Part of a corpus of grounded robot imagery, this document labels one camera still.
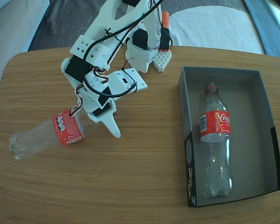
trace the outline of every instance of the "black box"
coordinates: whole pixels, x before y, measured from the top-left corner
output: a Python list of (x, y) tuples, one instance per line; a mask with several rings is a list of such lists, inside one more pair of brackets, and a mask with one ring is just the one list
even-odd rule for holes
[[(228, 197), (203, 196), (205, 155), (200, 142), (199, 107), (204, 85), (215, 82), (231, 115)], [(179, 79), (187, 163), (188, 206), (202, 207), (280, 190), (280, 154), (270, 105), (258, 71), (185, 67)]]

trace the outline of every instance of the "table surface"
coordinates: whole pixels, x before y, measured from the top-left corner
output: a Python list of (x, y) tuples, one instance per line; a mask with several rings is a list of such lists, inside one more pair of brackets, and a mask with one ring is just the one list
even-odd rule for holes
[[(112, 71), (125, 62), (124, 50)], [(280, 59), (250, 53), (172, 47), (164, 73), (143, 74), (148, 89), (117, 101), (116, 139), (101, 125), (89, 138), (14, 161), (8, 139), (72, 107), (60, 71), (69, 49), (19, 54), (0, 84), (0, 224), (280, 224), (280, 191), (203, 208), (187, 207), (177, 82), (183, 66), (259, 70), (280, 146)]]

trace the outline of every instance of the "red bottle label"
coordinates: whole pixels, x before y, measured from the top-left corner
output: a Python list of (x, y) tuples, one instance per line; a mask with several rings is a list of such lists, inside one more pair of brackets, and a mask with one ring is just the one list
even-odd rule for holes
[(84, 138), (70, 109), (53, 117), (53, 125), (61, 144), (66, 146)]
[(200, 116), (200, 137), (212, 133), (231, 134), (228, 112), (210, 111)]

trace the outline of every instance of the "coca-cola logo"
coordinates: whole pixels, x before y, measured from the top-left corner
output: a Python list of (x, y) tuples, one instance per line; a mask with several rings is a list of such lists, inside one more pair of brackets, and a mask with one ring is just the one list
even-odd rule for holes
[(220, 116), (220, 121), (229, 123), (229, 117), (225, 113), (222, 113)]

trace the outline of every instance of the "blue fabric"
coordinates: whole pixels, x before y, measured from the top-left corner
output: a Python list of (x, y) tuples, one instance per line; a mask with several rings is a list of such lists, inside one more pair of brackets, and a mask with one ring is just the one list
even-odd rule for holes
[(267, 55), (280, 57), (280, 25), (267, 0), (244, 0), (252, 17), (264, 51)]

